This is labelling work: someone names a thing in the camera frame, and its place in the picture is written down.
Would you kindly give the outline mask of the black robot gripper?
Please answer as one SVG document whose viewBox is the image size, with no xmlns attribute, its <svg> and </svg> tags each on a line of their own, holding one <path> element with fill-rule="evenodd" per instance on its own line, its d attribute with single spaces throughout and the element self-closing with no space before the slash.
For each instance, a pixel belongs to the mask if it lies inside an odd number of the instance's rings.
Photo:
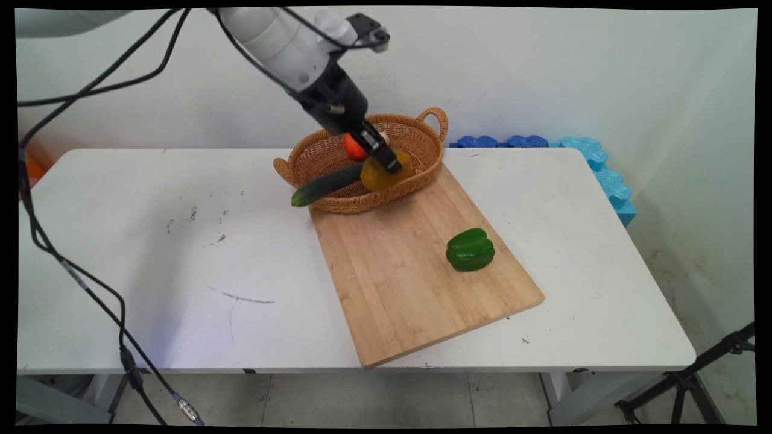
<svg viewBox="0 0 772 434">
<path fill-rule="evenodd" d="M 359 146 L 374 157 L 391 174 L 402 170 L 402 164 L 386 143 L 384 136 L 365 115 L 369 102 L 347 72 L 330 63 L 306 90 L 299 93 L 299 103 L 328 134 L 359 134 Z"/>
</svg>

